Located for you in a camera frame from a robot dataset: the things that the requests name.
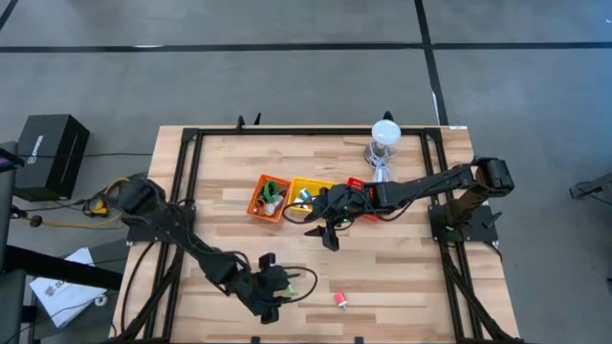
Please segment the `orange plastic basket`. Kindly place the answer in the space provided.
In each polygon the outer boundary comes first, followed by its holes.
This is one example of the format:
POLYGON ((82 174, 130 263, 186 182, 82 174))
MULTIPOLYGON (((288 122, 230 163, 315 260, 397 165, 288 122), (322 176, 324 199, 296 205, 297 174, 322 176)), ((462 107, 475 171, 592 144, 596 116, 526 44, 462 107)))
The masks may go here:
POLYGON ((285 206, 286 202, 287 202, 287 197, 288 197, 288 192, 290 189, 291 183, 289 180, 284 180, 284 179, 279 179, 277 177, 273 177, 273 176, 269 176, 269 175, 265 175, 262 174, 253 190, 253 193, 251 195, 251 200, 249 202, 249 206, 247 208, 247 213, 252 215, 254 218, 260 219, 260 220, 264 220, 264 221, 268 221, 268 222, 273 222, 273 223, 277 223, 280 221, 280 218, 282 216, 282 210, 283 207, 285 206), (262 211, 257 211, 254 208, 254 204, 255 204, 255 200, 259 197, 263 198, 263 194, 262 194, 262 188, 264 186, 264 183, 267 181, 274 181, 277 183, 278 186, 278 197, 276 198, 276 200, 272 203, 276 206, 276 213, 270 217, 270 216, 266 216, 264 214, 264 210, 262 211))

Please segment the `white light bulb lamp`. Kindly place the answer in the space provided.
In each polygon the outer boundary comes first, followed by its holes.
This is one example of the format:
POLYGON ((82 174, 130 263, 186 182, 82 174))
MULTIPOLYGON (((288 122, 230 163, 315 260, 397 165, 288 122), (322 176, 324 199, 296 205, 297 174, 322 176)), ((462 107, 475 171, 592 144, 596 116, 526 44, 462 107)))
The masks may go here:
POLYGON ((395 145, 402 136, 401 128, 390 119, 382 119, 373 125, 371 136, 363 153, 364 159, 373 167, 388 164, 397 154, 395 145))

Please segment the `white paper sheets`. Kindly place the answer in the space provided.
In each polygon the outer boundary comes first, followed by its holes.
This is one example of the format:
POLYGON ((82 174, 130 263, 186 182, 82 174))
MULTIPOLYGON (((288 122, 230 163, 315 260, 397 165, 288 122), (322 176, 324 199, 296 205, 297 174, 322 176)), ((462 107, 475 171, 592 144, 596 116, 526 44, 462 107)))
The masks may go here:
POLYGON ((60 329, 65 327, 87 307, 105 298, 107 289, 78 285, 45 277, 34 278, 30 288, 44 310, 60 329))

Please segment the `black metal table frame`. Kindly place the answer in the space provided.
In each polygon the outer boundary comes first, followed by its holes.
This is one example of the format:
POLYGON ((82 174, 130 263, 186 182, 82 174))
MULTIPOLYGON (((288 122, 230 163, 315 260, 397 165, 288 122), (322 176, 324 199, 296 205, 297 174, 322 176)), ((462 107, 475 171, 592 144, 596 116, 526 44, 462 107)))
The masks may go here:
MULTIPOLYGON (((405 127, 390 182, 405 183, 476 159, 464 131, 405 127)), ((161 128, 148 180, 170 203, 195 207, 194 233, 211 247, 241 251, 253 271, 272 252, 295 291, 279 320, 261 324, 234 295, 213 286, 191 256, 155 232, 131 247, 111 344, 458 343, 522 344, 500 261, 464 244, 494 241, 496 215, 483 202, 472 226, 434 226, 432 208, 462 189, 415 201, 397 220, 357 218, 337 232, 339 250, 307 230, 311 201, 286 202, 277 223, 247 213, 262 174, 346 183, 365 179, 366 126, 161 128), (343 292, 347 310, 334 295, 343 292)))

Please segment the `red plastic basket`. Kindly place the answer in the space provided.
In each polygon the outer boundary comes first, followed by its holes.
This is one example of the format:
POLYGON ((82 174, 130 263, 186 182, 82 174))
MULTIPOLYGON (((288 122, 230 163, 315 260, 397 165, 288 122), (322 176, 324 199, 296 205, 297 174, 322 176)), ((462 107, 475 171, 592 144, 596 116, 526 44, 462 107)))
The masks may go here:
MULTIPOLYGON (((360 180, 360 179, 357 179, 357 178, 355 178, 355 177, 349 177, 349 178, 348 178, 348 180, 347 180, 347 183, 348 183, 348 184, 349 184, 351 187, 353 187, 353 188, 355 188, 355 189, 362 189, 362 187, 363 187, 363 185, 364 185, 364 181, 362 181, 362 180, 360 180)), ((372 221, 372 222, 377 222, 377 221, 379 220, 379 219, 378 219, 376 216, 374 216, 374 215, 364 215, 364 218, 365 218, 365 219, 367 219, 367 220, 369 220, 369 221, 372 221)))

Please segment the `black cardboard box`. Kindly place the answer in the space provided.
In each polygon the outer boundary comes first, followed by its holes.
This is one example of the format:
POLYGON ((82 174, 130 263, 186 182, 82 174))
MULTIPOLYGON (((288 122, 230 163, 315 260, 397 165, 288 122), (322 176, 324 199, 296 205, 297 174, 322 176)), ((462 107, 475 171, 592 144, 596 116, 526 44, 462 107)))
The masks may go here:
POLYGON ((29 116, 17 143, 25 165, 16 172, 13 194, 29 202, 70 199, 89 137, 69 114, 29 116))

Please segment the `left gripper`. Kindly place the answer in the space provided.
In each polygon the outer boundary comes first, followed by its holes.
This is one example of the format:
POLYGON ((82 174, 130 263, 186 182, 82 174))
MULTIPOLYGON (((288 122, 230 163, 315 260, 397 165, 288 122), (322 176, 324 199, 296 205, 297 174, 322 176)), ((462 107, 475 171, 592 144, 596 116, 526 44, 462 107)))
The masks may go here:
POLYGON ((258 272, 243 270, 238 277, 238 299, 261 324, 272 324, 279 319, 282 304, 294 302, 293 297, 275 296, 278 291, 291 285, 288 273, 276 263, 274 253, 266 253, 259 258, 258 272))

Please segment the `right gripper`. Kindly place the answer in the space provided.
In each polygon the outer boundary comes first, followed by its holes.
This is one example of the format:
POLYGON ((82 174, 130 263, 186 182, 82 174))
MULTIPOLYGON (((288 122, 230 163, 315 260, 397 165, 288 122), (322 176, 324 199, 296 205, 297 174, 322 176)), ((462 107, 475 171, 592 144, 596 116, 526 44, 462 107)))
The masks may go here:
POLYGON ((339 237, 334 228, 343 229, 350 226, 358 217, 373 216, 374 207, 369 202, 370 197, 362 188, 355 188, 346 183, 322 187, 311 201, 310 219, 312 221, 322 219, 333 228, 317 226, 307 230, 304 235, 322 237, 324 247, 338 251, 339 237))

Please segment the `yellow plastic basket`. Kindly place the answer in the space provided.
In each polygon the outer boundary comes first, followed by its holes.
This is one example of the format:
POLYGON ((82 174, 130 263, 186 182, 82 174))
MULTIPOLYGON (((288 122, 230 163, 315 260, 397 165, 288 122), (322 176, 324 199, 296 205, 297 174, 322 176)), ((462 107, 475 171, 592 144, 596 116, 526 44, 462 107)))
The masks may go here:
POLYGON ((292 179, 292 183, 289 189, 287 197, 288 204, 293 204, 295 200, 305 201, 306 198, 302 195, 303 189, 307 189, 309 195, 312 198, 315 198, 319 195, 319 191, 321 188, 331 188, 333 185, 335 185, 335 183, 323 180, 295 177, 292 179))

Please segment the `dark side desk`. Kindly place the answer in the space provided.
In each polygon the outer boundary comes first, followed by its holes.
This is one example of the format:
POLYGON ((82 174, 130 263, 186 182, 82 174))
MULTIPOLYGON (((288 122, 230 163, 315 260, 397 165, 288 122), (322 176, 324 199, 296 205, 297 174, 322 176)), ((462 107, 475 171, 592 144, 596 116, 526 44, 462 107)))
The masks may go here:
POLYGON ((67 261, 8 244, 15 171, 24 162, 17 143, 0 143, 0 344, 17 344, 23 311, 25 277, 45 277, 78 285, 118 290, 123 275, 93 265, 67 261))

